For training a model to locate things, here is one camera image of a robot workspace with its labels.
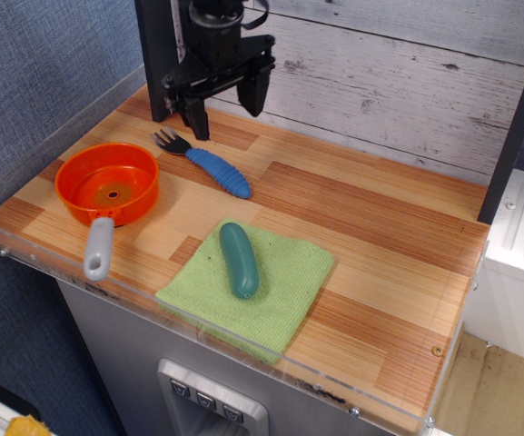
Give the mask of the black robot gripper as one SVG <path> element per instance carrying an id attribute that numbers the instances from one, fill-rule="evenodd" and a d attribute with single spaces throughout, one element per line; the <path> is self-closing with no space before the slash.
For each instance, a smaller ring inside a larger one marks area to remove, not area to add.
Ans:
<path id="1" fill-rule="evenodd" d="M 275 58 L 272 35 L 242 36 L 239 22 L 217 27 L 183 25 L 185 55 L 162 80 L 166 107 L 179 112 L 197 140 L 209 140 L 204 100 L 237 88 L 241 106 L 253 117 L 263 110 Z"/>

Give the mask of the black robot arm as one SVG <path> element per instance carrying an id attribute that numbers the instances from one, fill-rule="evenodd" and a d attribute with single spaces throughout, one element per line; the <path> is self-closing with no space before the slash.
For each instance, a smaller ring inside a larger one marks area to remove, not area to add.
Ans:
<path id="1" fill-rule="evenodd" d="M 264 107 L 275 58 L 272 35 L 242 36 L 263 25 L 270 12 L 262 1 L 263 13 L 249 23 L 243 21 L 242 1 L 192 1 L 184 8 L 182 23 L 185 47 L 183 60 L 162 79 L 165 102 L 181 115 L 196 139 L 210 138 L 204 101 L 230 88 L 252 116 Z"/>

